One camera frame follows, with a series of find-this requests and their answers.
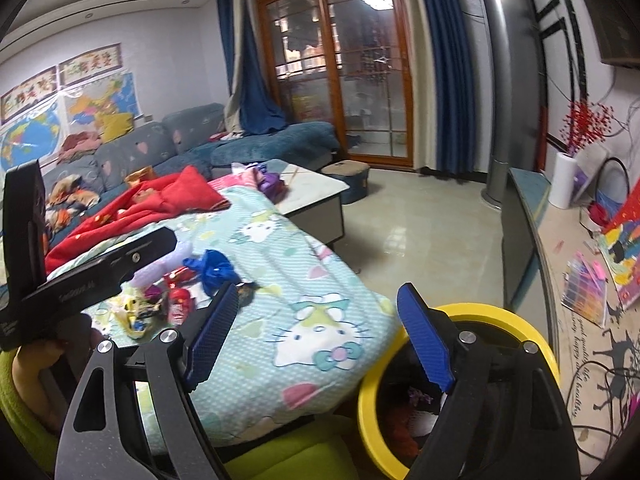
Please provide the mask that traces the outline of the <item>green left sleeve forearm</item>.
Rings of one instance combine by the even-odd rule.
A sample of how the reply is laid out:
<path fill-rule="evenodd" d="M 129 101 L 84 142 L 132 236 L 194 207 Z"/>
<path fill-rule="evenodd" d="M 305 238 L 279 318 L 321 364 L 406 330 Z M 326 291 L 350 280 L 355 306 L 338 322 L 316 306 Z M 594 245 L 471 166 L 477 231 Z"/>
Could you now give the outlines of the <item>green left sleeve forearm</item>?
<path fill-rule="evenodd" d="M 1 411 L 29 456 L 43 472 L 52 474 L 58 438 L 32 414 L 17 393 L 12 378 L 12 364 L 16 354 L 16 350 L 1 352 Z"/>

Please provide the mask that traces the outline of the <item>left hand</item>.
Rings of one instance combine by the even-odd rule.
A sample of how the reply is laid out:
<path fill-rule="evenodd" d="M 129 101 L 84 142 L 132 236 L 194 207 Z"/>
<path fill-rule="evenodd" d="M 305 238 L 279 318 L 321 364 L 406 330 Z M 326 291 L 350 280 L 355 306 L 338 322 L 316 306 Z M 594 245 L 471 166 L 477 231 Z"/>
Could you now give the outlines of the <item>left hand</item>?
<path fill-rule="evenodd" d="M 53 338 L 18 348 L 11 377 L 18 397 L 46 428 L 57 434 L 88 359 L 103 340 L 88 314 L 64 320 Z"/>

